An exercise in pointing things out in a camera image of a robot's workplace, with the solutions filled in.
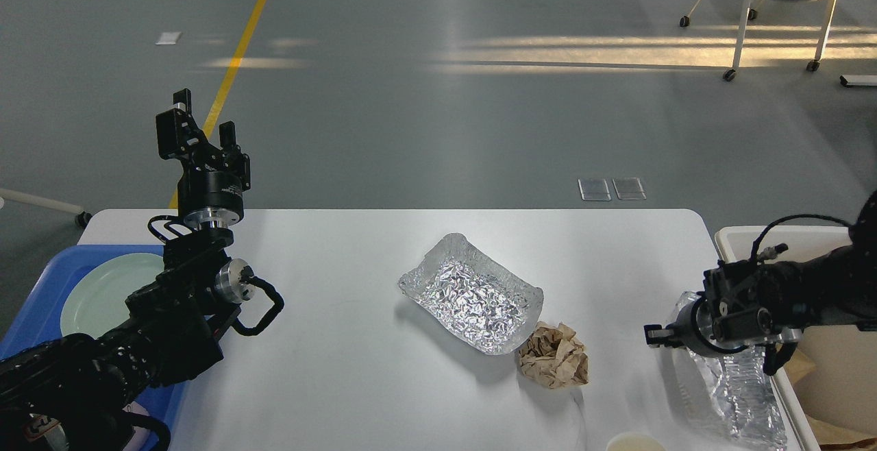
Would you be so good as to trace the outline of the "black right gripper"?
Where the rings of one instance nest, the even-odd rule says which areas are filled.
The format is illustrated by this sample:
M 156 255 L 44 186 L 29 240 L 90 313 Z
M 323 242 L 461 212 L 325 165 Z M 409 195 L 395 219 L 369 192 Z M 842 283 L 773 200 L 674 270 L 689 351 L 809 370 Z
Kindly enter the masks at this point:
M 750 348 L 745 344 L 715 339 L 713 320 L 703 297 L 680 298 L 676 325 L 644 325 L 644 333 L 650 347 L 686 347 L 705 358 L 730 356 Z

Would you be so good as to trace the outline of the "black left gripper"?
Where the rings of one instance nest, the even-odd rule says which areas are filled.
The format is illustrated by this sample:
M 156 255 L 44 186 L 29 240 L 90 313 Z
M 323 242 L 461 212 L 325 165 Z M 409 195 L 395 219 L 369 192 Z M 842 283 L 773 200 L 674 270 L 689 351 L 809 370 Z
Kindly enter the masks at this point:
M 243 193 L 251 188 L 250 157 L 237 143 L 236 126 L 219 126 L 223 168 L 210 169 L 206 133 L 192 113 L 192 94 L 173 94 L 172 107 L 156 116 L 159 157 L 181 161 L 178 182 L 178 215 L 189 228 L 229 228 L 244 219 Z

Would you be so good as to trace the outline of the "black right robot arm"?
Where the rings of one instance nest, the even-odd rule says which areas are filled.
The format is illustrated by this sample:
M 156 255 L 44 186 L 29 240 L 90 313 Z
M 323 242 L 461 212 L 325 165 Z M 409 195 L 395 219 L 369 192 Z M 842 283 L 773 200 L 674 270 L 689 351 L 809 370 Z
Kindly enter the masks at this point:
M 767 224 L 750 254 L 719 261 L 704 272 L 702 290 L 669 325 L 646 325 L 651 347 L 688 348 L 717 358 L 752 347 L 764 349 L 763 372 L 773 376 L 795 353 L 802 333 L 815 326 L 876 324 L 876 204 L 871 195 L 855 222 L 840 220 L 850 244 L 817 258 L 780 261 L 787 245 L 763 247 L 768 232 L 789 217 Z

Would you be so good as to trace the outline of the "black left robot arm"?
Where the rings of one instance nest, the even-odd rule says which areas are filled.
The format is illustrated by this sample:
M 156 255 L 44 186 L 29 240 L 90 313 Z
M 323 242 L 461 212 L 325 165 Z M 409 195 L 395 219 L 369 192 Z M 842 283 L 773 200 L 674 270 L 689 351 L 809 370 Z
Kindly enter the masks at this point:
M 163 232 L 147 227 L 163 244 L 162 273 L 128 295 L 128 319 L 100 337 L 69 334 L 2 360 L 3 450 L 122 450 L 137 428 L 166 450 L 169 427 L 128 405 L 198 377 L 222 360 L 229 329 L 259 335 L 283 310 L 275 287 L 225 251 L 251 186 L 234 123 L 210 144 L 182 89 L 157 114 L 156 133 L 160 157 L 182 165 L 176 213 L 153 218 Z

